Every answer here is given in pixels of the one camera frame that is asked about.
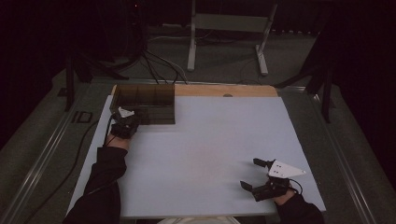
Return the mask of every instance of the white tabletop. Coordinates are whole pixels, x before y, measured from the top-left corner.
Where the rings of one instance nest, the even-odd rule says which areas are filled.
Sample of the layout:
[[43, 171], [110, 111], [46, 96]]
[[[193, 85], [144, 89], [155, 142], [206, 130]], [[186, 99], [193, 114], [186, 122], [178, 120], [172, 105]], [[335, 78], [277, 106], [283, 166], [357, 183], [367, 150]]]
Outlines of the white tabletop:
[[[108, 96], [69, 209], [82, 195], [110, 116]], [[258, 187], [268, 170], [254, 158], [298, 167], [304, 197], [324, 203], [280, 97], [177, 96], [175, 125], [140, 126], [119, 180], [121, 216], [132, 218], [254, 216], [276, 212], [256, 203], [240, 180]]]

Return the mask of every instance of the floor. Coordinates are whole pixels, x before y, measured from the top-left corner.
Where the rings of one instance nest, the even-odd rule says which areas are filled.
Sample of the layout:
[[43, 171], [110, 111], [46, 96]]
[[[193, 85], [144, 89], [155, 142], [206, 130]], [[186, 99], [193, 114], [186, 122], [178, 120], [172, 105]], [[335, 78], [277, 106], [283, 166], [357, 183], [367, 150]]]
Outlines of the floor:
[[[187, 28], [173, 26], [152, 28], [148, 50], [176, 64], [180, 75], [185, 74], [190, 83], [273, 85], [296, 75], [315, 43], [315, 38], [309, 35], [270, 35], [264, 50], [269, 74], [264, 77], [260, 75], [255, 60], [254, 46], [261, 41], [259, 35], [231, 33], [221, 40], [219, 36], [206, 37], [206, 41], [200, 38], [197, 39], [200, 46], [195, 70], [187, 72], [188, 33]], [[90, 125], [99, 119], [114, 84], [154, 83], [145, 66], [146, 62], [141, 59], [121, 71], [122, 75], [130, 78], [127, 81], [117, 81], [99, 73], [95, 73], [91, 83], [76, 80], [77, 100], [69, 112], [64, 112], [65, 98], [57, 95], [65, 85], [64, 71], [53, 79], [52, 91], [0, 151], [1, 223], [22, 223], [37, 208], [39, 210], [29, 223], [62, 222], [92, 139], [94, 127], [88, 130]], [[173, 80], [176, 75], [167, 66], [156, 63], [155, 67], [167, 80]], [[327, 208], [324, 213], [326, 223], [396, 223], [396, 194], [338, 88], [332, 87], [332, 122], [329, 124], [319, 112], [320, 95], [304, 92], [307, 81], [300, 80], [292, 87], [278, 90], [278, 94], [290, 113], [317, 180]], [[91, 122], [73, 120], [74, 115], [80, 112], [92, 113]], [[35, 170], [40, 175], [32, 180], [32, 185], [23, 184], [42, 152], [49, 155], [45, 169]], [[75, 159], [76, 168], [67, 181], [39, 207], [62, 182]], [[276, 222], [276, 216], [266, 219], [268, 223]], [[262, 223], [262, 217], [241, 222]], [[134, 222], [123, 220], [122, 223]]]

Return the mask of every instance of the black sleeve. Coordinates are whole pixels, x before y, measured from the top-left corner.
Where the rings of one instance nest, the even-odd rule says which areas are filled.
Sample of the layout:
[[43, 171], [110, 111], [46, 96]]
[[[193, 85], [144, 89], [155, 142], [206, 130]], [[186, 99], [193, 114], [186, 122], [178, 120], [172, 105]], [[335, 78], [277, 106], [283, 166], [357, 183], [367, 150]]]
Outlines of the black sleeve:
[[67, 214], [63, 224], [120, 223], [120, 191], [117, 179], [126, 171], [127, 150], [118, 147], [99, 147], [97, 161], [84, 194]]
[[319, 209], [314, 204], [307, 203], [301, 194], [295, 194], [276, 208], [281, 224], [324, 224]]

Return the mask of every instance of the person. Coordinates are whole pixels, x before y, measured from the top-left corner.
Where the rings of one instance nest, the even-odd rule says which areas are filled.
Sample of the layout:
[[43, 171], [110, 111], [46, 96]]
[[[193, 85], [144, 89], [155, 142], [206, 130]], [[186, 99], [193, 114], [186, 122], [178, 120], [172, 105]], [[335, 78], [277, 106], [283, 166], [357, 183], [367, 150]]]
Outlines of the person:
[[[126, 171], [124, 158], [128, 154], [137, 127], [138, 123], [127, 125], [126, 130], [123, 130], [125, 122], [121, 122], [121, 125], [119, 123], [112, 125], [106, 143], [97, 149], [97, 161], [92, 166], [84, 193], [69, 211], [63, 224], [120, 223], [121, 204], [117, 180]], [[285, 195], [275, 197], [273, 200], [281, 224], [324, 223], [323, 215], [318, 208], [312, 203], [307, 203], [303, 195], [296, 194], [293, 190], [288, 190]]]

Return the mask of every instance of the dark floor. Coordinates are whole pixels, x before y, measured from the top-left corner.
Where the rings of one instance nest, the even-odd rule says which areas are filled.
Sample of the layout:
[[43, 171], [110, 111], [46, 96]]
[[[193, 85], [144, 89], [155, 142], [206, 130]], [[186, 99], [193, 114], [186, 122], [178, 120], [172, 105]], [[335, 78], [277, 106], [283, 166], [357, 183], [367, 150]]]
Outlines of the dark floor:
[[[187, 72], [188, 38], [168, 38], [174, 29], [178, 35], [188, 34], [180, 28], [154, 29], [155, 39], [148, 42], [148, 50], [177, 64], [186, 73], [190, 83], [227, 83], [272, 85], [296, 75], [311, 49], [315, 38], [308, 35], [270, 35], [264, 55], [269, 75], [262, 77], [255, 61], [254, 45], [259, 35], [232, 44], [199, 46], [194, 72]], [[141, 60], [122, 72], [130, 77], [124, 83], [153, 82]], [[173, 79], [175, 71], [155, 65], [166, 79]], [[7, 208], [18, 196], [23, 179], [40, 153], [53, 146], [47, 169], [36, 186], [19, 206], [11, 211], [20, 223], [50, 195], [73, 165], [82, 135], [90, 124], [99, 119], [106, 97], [119, 81], [97, 76], [91, 84], [77, 82], [77, 101], [70, 112], [64, 112], [65, 99], [57, 97], [64, 87], [64, 72], [54, 80], [52, 91], [43, 99], [5, 147], [0, 151], [0, 214], [9, 214]], [[331, 124], [323, 121], [318, 112], [319, 103], [302, 91], [307, 79], [294, 83], [293, 88], [278, 90], [290, 113], [290, 119], [302, 144], [305, 156], [318, 183], [327, 207], [326, 223], [396, 223], [396, 195], [375, 159], [359, 125], [354, 120], [338, 88], [332, 88]], [[71, 122], [76, 111], [93, 114], [91, 123]], [[69, 205], [73, 188], [85, 154], [92, 140], [88, 132], [82, 144], [78, 165], [60, 190], [35, 214], [29, 223], [60, 223]], [[244, 223], [261, 223], [255, 217]], [[267, 217], [268, 222], [276, 216]]]

